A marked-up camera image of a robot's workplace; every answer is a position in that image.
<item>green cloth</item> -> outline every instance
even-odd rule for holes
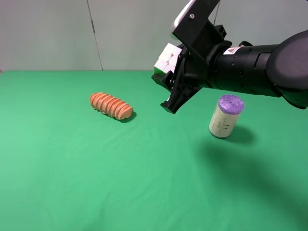
[[[308,230],[308,110],[246,104],[231,137],[208,125],[230,92],[203,89],[177,114],[151,72],[0,76],[1,231]],[[119,122],[91,94],[128,102]]]

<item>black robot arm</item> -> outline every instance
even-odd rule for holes
[[[183,44],[175,71],[152,79],[171,92],[161,105],[176,113],[201,88],[284,97],[308,106],[308,31],[280,45],[230,48],[222,25],[208,20],[219,0],[191,0],[173,35]]]

